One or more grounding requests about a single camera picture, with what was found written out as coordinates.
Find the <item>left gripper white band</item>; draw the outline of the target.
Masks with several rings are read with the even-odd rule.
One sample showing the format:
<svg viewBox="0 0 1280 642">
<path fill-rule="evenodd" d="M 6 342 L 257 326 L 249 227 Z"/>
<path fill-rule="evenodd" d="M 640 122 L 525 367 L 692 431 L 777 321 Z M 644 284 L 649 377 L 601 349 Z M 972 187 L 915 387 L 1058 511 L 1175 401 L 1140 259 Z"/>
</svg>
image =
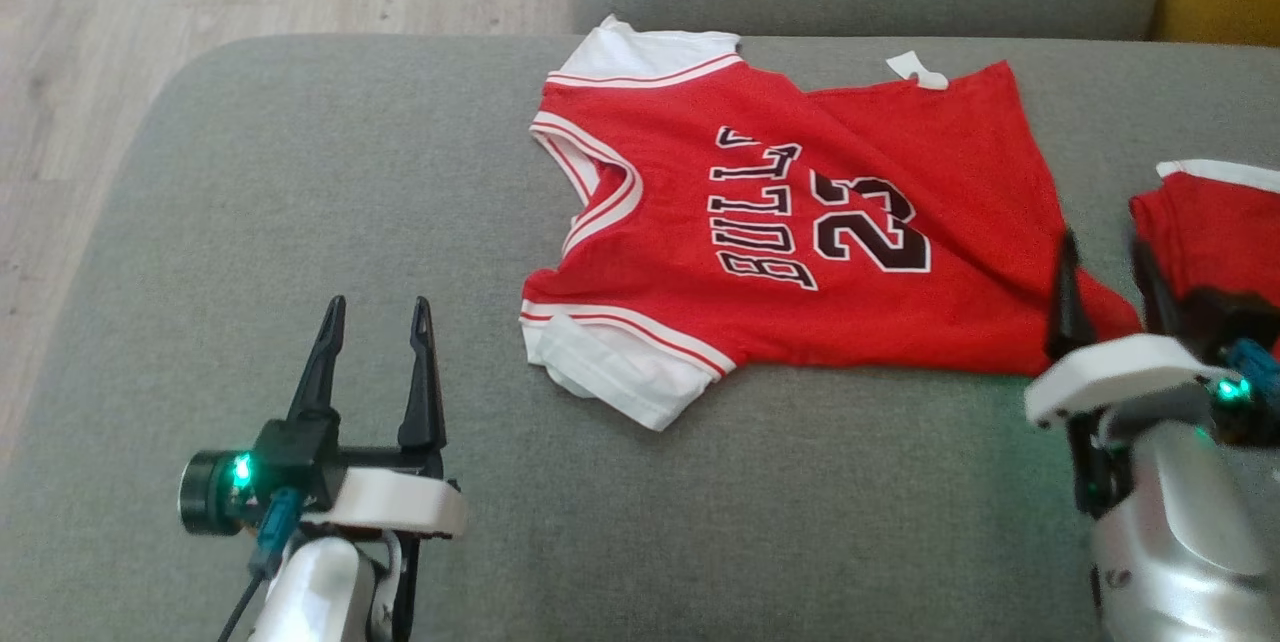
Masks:
<svg viewBox="0 0 1280 642">
<path fill-rule="evenodd" d="M 334 295 L 303 364 L 287 419 L 328 419 L 335 364 L 346 335 L 346 297 Z M 307 512 L 306 526 L 343 531 L 390 531 L 453 540 L 467 528 L 468 505 L 444 474 L 447 445 L 431 306 L 416 297 L 410 327 L 413 370 L 396 448 L 343 448 L 346 477 L 325 512 Z"/>
</svg>

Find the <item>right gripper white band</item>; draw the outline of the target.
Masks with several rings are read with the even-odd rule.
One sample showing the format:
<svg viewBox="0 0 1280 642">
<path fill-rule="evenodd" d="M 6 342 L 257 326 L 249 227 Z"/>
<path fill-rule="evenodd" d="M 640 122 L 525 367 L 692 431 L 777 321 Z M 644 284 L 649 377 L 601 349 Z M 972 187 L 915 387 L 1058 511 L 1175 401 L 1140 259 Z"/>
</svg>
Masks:
<svg viewBox="0 0 1280 642">
<path fill-rule="evenodd" d="M 1044 354 L 1057 361 L 1033 379 L 1024 393 L 1029 425 L 1048 428 L 1061 419 L 1111 408 L 1147 393 L 1171 390 L 1197 379 L 1216 379 L 1213 364 L 1196 359 L 1176 340 L 1181 333 L 1181 309 L 1155 249 L 1134 235 L 1130 254 L 1146 331 L 1152 335 L 1097 343 L 1079 286 L 1076 238 L 1065 229 L 1053 270 L 1044 340 Z"/>
</svg>

